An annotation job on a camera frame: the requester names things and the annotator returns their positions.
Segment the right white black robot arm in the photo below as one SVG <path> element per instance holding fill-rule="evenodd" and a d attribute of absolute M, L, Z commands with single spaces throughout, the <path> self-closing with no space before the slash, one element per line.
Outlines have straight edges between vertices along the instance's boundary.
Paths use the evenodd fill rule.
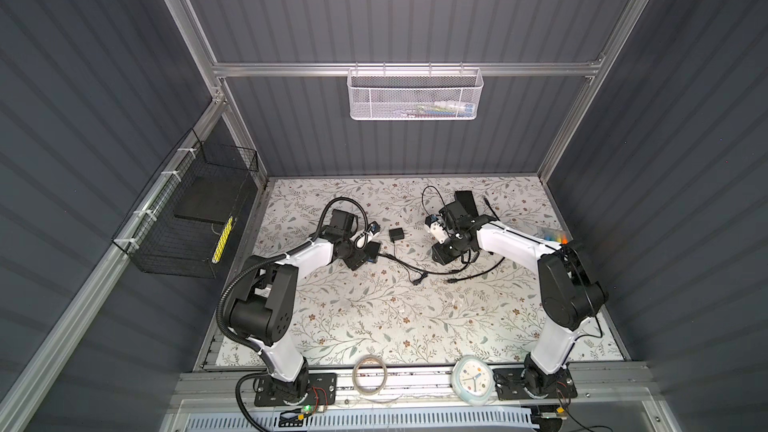
<path fill-rule="evenodd" d="M 547 316 L 541 335 L 524 360 L 526 393 L 545 398 L 568 378 L 567 362 L 583 326 L 595 319 L 608 294 L 590 278 L 591 260 L 577 241 L 561 243 L 518 231 L 489 215 L 472 215 L 456 200 L 429 214 L 425 228 L 436 239 L 432 259 L 446 265 L 468 251 L 500 255 L 538 273 Z"/>

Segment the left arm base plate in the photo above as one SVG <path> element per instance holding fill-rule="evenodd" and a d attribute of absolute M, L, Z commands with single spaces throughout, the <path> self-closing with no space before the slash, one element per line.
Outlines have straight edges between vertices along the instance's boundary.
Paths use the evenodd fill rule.
<path fill-rule="evenodd" d="M 253 390 L 256 407 L 333 405 L 336 400 L 338 375 L 335 373 L 302 373 L 294 382 L 283 382 L 268 375 L 255 380 Z"/>

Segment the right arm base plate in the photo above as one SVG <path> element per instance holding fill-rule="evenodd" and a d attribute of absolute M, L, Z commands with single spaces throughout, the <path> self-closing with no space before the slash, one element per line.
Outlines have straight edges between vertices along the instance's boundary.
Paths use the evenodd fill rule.
<path fill-rule="evenodd" d="M 492 372 L 500 400 L 575 399 L 578 391 L 568 368 L 544 374 L 535 366 L 502 367 Z"/>

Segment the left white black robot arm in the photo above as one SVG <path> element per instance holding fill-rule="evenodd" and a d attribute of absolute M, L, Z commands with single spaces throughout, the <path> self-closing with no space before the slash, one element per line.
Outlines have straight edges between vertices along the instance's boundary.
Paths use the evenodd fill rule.
<path fill-rule="evenodd" d="M 299 281 L 336 260 L 358 269 L 369 260 L 365 248 L 378 230 L 359 202 L 333 198 L 304 242 L 272 257 L 248 257 L 224 288 L 216 324 L 259 355 L 279 399 L 296 403 L 310 390 L 308 362 L 289 334 Z"/>

